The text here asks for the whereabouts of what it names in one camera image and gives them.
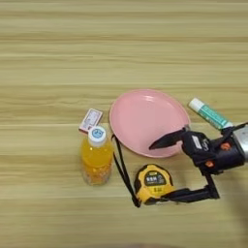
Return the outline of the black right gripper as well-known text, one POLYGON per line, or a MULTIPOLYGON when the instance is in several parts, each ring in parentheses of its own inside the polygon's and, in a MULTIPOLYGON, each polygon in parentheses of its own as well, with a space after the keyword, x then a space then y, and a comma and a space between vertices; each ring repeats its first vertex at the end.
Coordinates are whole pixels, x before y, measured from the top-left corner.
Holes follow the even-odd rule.
MULTIPOLYGON (((193 162, 201 170, 207 184, 198 190, 184 188, 176 190, 162 196, 164 202, 200 202, 204 200, 218 200, 220 198, 211 174, 219 174, 245 164, 245 152, 241 147, 241 142, 234 134, 240 131, 242 126, 234 126, 223 129, 221 137, 209 139, 204 133, 195 132, 193 134, 194 154, 193 162)), ((182 140, 183 135, 188 132, 188 126, 168 133, 155 140, 149 149, 167 148, 176 145, 182 140)))

